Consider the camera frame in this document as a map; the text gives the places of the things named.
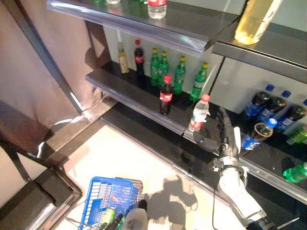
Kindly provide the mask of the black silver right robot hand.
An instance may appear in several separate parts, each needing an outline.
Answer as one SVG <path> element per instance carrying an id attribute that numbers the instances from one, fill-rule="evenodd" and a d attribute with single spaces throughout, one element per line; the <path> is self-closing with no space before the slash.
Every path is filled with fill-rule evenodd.
<path id="1" fill-rule="evenodd" d="M 231 124 L 228 113 L 224 108 L 220 107 L 216 118 L 218 124 L 217 127 L 220 131 L 219 141 L 205 138 L 197 131 L 193 133 L 194 141 L 202 149 L 208 152 L 218 153 L 219 158 L 234 157 L 238 160 L 239 149 L 236 144 L 234 127 Z"/>

